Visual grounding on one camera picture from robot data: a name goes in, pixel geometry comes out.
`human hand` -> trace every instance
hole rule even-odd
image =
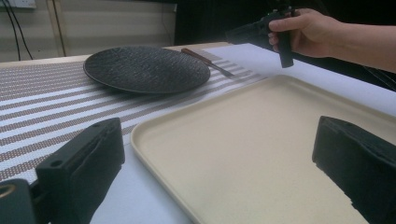
[[[291,50],[310,57],[331,55],[334,31],[343,23],[324,16],[313,9],[297,9],[296,17],[271,21],[273,31],[268,36],[274,50],[278,51],[278,32],[290,31]]]

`striped placemat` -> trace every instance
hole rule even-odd
[[[88,78],[84,62],[0,69],[0,181],[36,180],[35,167],[95,122],[118,117],[124,144],[139,122],[263,79],[203,50],[197,53],[235,74],[211,69],[205,85],[180,94],[114,91]]]

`black tool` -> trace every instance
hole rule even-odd
[[[274,9],[273,12],[263,17],[261,20],[238,27],[226,32],[227,40],[231,43],[248,42],[251,37],[268,35],[272,33],[268,24],[270,21],[285,19],[294,16],[294,9],[290,6],[288,0],[272,0],[268,1]],[[290,32],[280,32],[277,34],[279,38],[278,48],[280,61],[283,68],[293,66],[293,58],[291,55]]]

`white wall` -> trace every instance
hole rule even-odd
[[[92,54],[120,46],[173,45],[174,5],[61,0],[67,55]]]
[[[56,0],[61,12],[66,56],[92,54],[120,46],[171,46],[176,14],[174,5],[148,2]],[[63,56],[58,52],[47,0],[36,9],[14,8],[26,43],[35,59]],[[29,60],[20,38],[23,60]],[[18,60],[8,15],[0,8],[0,62]]]

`textured plate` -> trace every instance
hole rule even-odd
[[[84,71],[109,87],[140,93],[188,91],[210,77],[209,68],[189,55],[143,46],[95,53],[85,61]]]

